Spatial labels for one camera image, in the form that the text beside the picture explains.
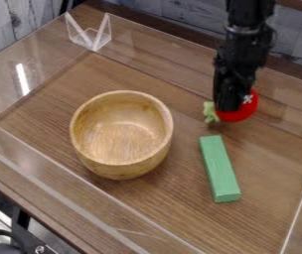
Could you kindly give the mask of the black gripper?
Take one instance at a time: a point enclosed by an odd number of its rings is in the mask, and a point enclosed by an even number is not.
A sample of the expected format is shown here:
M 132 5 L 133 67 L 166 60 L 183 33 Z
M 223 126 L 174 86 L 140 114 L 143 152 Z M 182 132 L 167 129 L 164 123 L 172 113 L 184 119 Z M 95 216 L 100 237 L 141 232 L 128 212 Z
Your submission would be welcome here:
M 214 102 L 218 111 L 239 110 L 275 39 L 277 32 L 270 26 L 226 26 L 226 41 L 214 62 Z

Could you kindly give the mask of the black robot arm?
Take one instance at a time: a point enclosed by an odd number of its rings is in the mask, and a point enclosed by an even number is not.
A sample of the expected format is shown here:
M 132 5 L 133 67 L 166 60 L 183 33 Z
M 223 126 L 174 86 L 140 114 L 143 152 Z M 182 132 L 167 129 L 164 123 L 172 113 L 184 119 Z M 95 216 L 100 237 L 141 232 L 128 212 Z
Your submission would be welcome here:
M 215 56 L 214 103 L 237 112 L 265 66 L 275 30 L 267 25 L 275 0 L 226 0 L 226 38 Z

